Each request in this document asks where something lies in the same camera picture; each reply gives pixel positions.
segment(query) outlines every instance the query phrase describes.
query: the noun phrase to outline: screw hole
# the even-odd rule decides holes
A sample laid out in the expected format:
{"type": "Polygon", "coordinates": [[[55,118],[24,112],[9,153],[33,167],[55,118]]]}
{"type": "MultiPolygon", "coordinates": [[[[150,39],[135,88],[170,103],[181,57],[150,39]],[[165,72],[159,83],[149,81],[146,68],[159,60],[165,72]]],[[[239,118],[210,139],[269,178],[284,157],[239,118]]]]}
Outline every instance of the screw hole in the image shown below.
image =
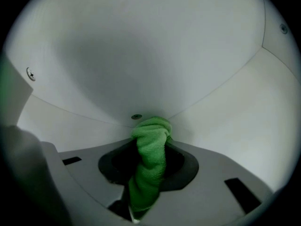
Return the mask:
{"type": "Polygon", "coordinates": [[[132,119],[133,120],[138,120],[138,119],[140,119],[142,117],[142,115],[140,115],[140,114],[135,114],[135,115],[132,115],[132,119]]]}
{"type": "Polygon", "coordinates": [[[287,27],[286,27],[284,24],[281,24],[281,25],[280,25],[280,31],[281,31],[281,33],[283,33],[283,34],[287,34],[288,29],[287,29],[287,27]]]}

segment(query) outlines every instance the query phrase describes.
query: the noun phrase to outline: screw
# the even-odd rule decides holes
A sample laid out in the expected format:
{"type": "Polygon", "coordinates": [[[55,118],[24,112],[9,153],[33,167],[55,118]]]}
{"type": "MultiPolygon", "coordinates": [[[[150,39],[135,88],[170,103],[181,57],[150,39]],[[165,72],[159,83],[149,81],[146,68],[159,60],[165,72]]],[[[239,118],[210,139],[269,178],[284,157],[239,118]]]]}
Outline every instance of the screw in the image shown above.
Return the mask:
{"type": "Polygon", "coordinates": [[[281,24],[281,25],[280,25],[280,31],[281,31],[281,33],[283,33],[283,34],[287,34],[288,29],[287,29],[287,27],[286,27],[284,24],[281,24]]]}
{"type": "Polygon", "coordinates": [[[32,81],[36,81],[36,77],[34,77],[34,73],[32,72],[32,70],[29,67],[26,69],[26,72],[27,72],[29,79],[31,79],[32,81]]]}

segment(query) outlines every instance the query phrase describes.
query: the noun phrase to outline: gray object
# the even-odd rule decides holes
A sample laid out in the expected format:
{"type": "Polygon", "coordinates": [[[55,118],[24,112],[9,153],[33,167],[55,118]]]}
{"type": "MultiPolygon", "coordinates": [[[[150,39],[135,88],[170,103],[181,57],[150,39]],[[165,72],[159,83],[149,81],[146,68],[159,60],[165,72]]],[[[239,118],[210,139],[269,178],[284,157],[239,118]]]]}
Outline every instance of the gray object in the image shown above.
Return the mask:
{"type": "MultiPolygon", "coordinates": [[[[124,187],[105,179],[97,167],[100,157],[129,142],[60,153],[62,160],[79,157],[82,160],[67,165],[69,173],[91,197],[108,207],[120,200],[124,187]]],[[[161,192],[160,197],[141,220],[144,225],[223,225],[245,215],[239,203],[224,183],[239,178],[261,201],[271,190],[256,176],[230,158],[209,150],[172,141],[174,146],[194,155],[199,162],[196,177],[182,190],[161,192]]]]}
{"type": "Polygon", "coordinates": [[[0,122],[2,126],[17,124],[31,93],[30,85],[2,53],[0,57],[0,122]]]}
{"type": "MultiPolygon", "coordinates": [[[[121,198],[123,186],[106,181],[97,165],[102,154],[130,139],[59,154],[53,144],[41,143],[17,127],[1,131],[5,132],[5,145],[9,145],[3,150],[4,156],[16,181],[55,221],[74,226],[132,225],[106,209],[121,198]],[[63,164],[62,159],[74,156],[81,161],[63,164]]],[[[272,195],[270,189],[233,160],[184,143],[172,144],[194,155],[199,171],[182,190],[161,192],[141,220],[142,225],[235,225],[238,218],[237,223],[243,225],[270,203],[267,200],[272,195]],[[256,213],[252,211],[250,216],[243,217],[244,212],[224,183],[230,178],[239,178],[265,204],[255,209],[256,213]]]]}

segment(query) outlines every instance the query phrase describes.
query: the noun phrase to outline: green cloth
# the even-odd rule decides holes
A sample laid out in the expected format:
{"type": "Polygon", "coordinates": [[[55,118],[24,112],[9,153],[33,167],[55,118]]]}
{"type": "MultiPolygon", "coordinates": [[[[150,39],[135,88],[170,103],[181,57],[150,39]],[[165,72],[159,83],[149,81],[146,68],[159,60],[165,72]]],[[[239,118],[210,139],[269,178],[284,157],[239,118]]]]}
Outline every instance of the green cloth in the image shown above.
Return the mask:
{"type": "Polygon", "coordinates": [[[165,142],[171,131],[169,121],[161,117],[143,121],[132,131],[141,155],[136,173],[128,183],[130,207],[135,219],[140,219],[159,197],[166,167],[165,142]]]}

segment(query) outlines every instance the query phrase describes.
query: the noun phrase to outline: white panel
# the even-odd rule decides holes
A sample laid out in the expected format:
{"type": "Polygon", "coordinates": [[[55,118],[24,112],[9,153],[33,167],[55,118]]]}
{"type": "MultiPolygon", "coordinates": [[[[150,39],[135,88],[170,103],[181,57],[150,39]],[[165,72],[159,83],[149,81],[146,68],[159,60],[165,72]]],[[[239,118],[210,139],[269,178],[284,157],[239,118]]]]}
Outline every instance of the white panel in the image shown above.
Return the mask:
{"type": "Polygon", "coordinates": [[[300,88],[262,48],[225,84],[171,118],[172,137],[232,158],[277,190],[299,156],[300,88]]]}
{"type": "Polygon", "coordinates": [[[263,39],[263,47],[278,57],[301,81],[301,55],[298,45],[287,23],[270,0],[264,0],[266,12],[266,24],[263,39]],[[280,25],[288,28],[288,33],[280,31],[280,25]]]}
{"type": "Polygon", "coordinates": [[[18,126],[58,152],[85,149],[130,137],[132,128],[75,115],[30,96],[18,126]]]}
{"type": "Polygon", "coordinates": [[[166,118],[235,74],[261,47],[263,0],[33,0],[6,44],[33,94],[134,126],[166,118]]]}

